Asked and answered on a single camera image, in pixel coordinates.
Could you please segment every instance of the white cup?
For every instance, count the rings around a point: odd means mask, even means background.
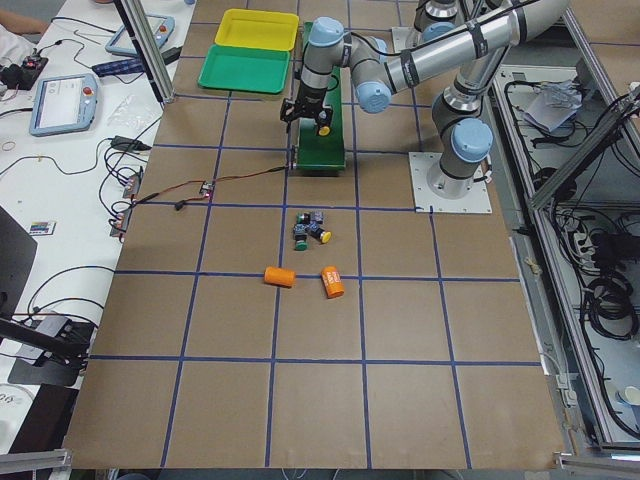
[[[618,396],[624,403],[632,406],[640,406],[640,389],[632,385],[618,390]]]

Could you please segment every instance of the white table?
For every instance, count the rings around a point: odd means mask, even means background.
[[[167,44],[162,48],[181,46],[187,33],[193,6],[183,0],[142,0],[147,13],[172,16],[176,27]],[[72,17],[117,30],[120,18],[113,4],[100,5],[90,0],[67,0],[58,16]],[[92,43],[76,36],[79,33],[98,34],[91,38],[100,44]],[[115,57],[104,49],[109,40],[107,32],[68,20],[56,20],[42,37],[39,47],[51,45],[59,39],[70,38],[83,42],[86,47],[78,59],[86,65],[94,65],[123,57]],[[43,55],[49,63],[40,78],[91,73],[91,71],[73,61],[81,45],[65,41],[59,46],[48,48]],[[176,63],[168,67],[173,76]],[[130,81],[135,75],[122,76]],[[16,113],[0,118],[0,145],[4,148],[15,147],[10,151],[0,150],[0,171],[23,156],[47,155],[55,158],[62,169],[78,171],[89,168],[95,161],[96,145],[100,140],[115,135],[136,137],[145,127],[162,114],[146,76],[142,75],[131,84],[124,84],[115,77],[98,79],[98,107],[95,119],[88,131],[36,138],[28,133],[30,113]],[[32,107],[35,86],[30,92],[20,91],[16,98],[0,102],[0,112]],[[112,118],[114,111],[126,100],[130,101],[129,110]],[[153,143],[157,123],[140,140],[148,145]],[[121,165],[142,165],[140,162],[123,160]],[[109,215],[98,200],[98,187],[107,175],[102,155],[94,170],[75,176],[60,173],[50,160],[29,159],[20,162],[7,173],[0,176],[0,205],[11,214],[26,230],[35,221],[55,221],[53,235],[35,237],[38,251],[18,305],[18,312],[25,312],[27,302],[35,290],[55,273],[80,265],[102,265],[114,268],[120,254],[121,244],[117,238],[109,236],[111,230],[107,221]],[[109,179],[103,189],[103,198],[111,205],[122,196],[122,187]],[[112,275],[105,270],[82,269],[64,274],[54,279],[38,295],[40,305],[63,297],[84,297],[104,304],[111,284]],[[85,302],[66,302],[59,311],[86,316],[99,323],[101,310]],[[0,353],[15,355],[20,344],[5,340],[0,344]],[[0,356],[0,383],[6,382],[13,359]],[[76,383],[79,388],[81,380]],[[38,387],[27,387],[36,393]],[[11,430],[19,426],[20,418],[11,419]],[[15,431],[0,437],[0,454],[7,453]]]

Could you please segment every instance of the green block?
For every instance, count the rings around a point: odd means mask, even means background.
[[[303,42],[307,43],[311,32],[311,22],[304,24]],[[342,128],[342,92],[340,68],[335,67],[333,74],[337,78],[335,88],[327,92],[325,103],[333,108],[331,132],[325,137],[316,135],[313,119],[301,118],[296,154],[296,169],[318,172],[337,172],[345,169],[344,136]]]

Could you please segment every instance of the yellow tray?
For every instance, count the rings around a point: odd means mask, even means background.
[[[292,50],[299,18],[293,13],[231,8],[224,12],[215,43],[227,47]]]

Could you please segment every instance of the green tray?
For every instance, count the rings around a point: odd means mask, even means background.
[[[289,68],[289,52],[212,45],[198,85],[220,90],[280,93]]]

